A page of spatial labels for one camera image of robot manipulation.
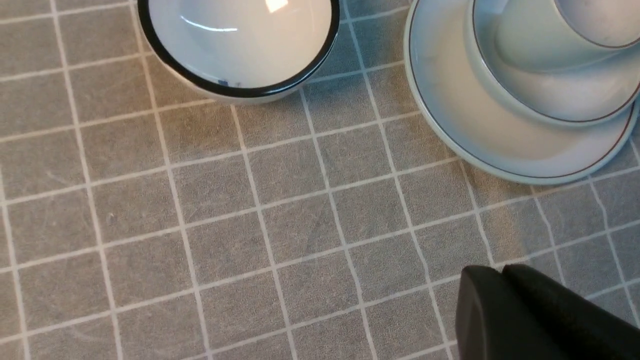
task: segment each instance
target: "saucer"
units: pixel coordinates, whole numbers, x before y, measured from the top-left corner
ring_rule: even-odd
[[[456,154],[495,176],[525,184],[578,180],[623,147],[637,121],[634,103],[589,127],[536,122],[502,107],[476,78],[465,51],[469,0],[416,0],[404,32],[409,86],[434,132]]]
[[[527,72],[507,64],[495,45],[497,25],[507,1],[470,0],[465,20],[472,68],[498,100],[514,97],[520,102],[514,110],[526,117],[559,125],[590,126],[613,119],[637,98],[640,46],[570,70]]]
[[[181,81],[219,101],[295,91],[327,58],[339,0],[139,0],[142,30]]]

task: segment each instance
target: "plate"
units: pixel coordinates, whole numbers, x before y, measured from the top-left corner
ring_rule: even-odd
[[[456,154],[495,176],[525,184],[578,180],[605,165],[629,138],[639,107],[606,123],[559,127],[502,107],[467,58],[468,0],[416,0],[404,32],[412,94],[434,132]]]
[[[572,69],[524,71],[507,64],[495,45],[507,1],[470,0],[465,20],[471,65],[497,100],[514,97],[523,116],[568,126],[605,122],[631,105],[640,92],[640,46]]]

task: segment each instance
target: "white bowl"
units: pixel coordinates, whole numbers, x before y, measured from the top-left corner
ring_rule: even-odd
[[[294,92],[325,61],[339,0],[139,0],[147,42],[171,73],[222,102]]]
[[[640,46],[598,63],[556,72],[508,65],[495,48],[508,0],[470,0],[465,49],[475,75],[504,107],[535,120],[588,126],[614,119],[640,92]]]

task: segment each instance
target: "teacup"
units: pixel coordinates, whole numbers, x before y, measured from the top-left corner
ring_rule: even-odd
[[[510,0],[495,41],[500,56],[523,70],[587,65],[640,42],[640,1]]]

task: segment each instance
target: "gray tile pattern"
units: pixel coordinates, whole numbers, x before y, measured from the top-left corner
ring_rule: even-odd
[[[311,320],[358,304],[356,286],[343,252],[278,270],[292,323]]]
[[[540,212],[529,186],[464,164],[467,183],[407,89],[409,1],[341,4],[302,92],[233,108],[138,47],[134,2],[0,1],[3,360],[445,359],[471,263],[527,263],[634,323],[640,130],[597,196],[535,186]]]
[[[0,113],[3,114],[0,134],[3,136],[72,123],[62,74],[2,82],[0,99]]]
[[[293,331],[298,359],[371,359],[359,311]]]
[[[117,357],[110,317],[90,320],[29,338],[31,358],[100,359]]]
[[[8,207],[18,263],[96,245],[86,191],[62,193]]]
[[[403,357],[442,343],[428,291],[404,295],[367,308],[378,359]]]
[[[377,300],[426,283],[424,267],[410,234],[361,245],[349,252],[365,301]]]

